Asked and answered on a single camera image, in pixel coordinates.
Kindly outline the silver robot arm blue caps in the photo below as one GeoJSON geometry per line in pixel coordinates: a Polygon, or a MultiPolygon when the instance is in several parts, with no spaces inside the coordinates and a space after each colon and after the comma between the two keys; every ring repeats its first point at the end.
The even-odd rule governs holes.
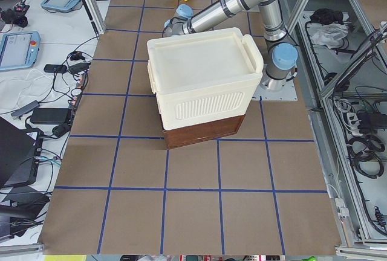
{"type": "Polygon", "coordinates": [[[276,47],[288,43],[288,30],[284,24],[279,0],[217,0],[199,13],[188,15],[182,14],[181,7],[178,7],[175,15],[165,22],[163,33],[169,37],[209,31],[239,12],[249,11],[254,7],[258,7],[261,12],[264,38],[270,56],[262,87],[270,91],[273,85],[285,84],[296,77],[296,74],[293,74],[290,78],[278,78],[279,68],[275,67],[273,59],[276,47]]]}

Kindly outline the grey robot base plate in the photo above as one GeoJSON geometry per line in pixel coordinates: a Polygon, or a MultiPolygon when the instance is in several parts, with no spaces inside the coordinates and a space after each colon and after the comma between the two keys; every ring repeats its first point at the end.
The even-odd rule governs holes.
{"type": "Polygon", "coordinates": [[[267,64],[264,64],[263,76],[260,84],[253,93],[253,101],[266,102],[296,102],[298,96],[294,86],[294,80],[287,81],[293,74],[288,70],[283,80],[273,80],[267,73],[267,64]]]}

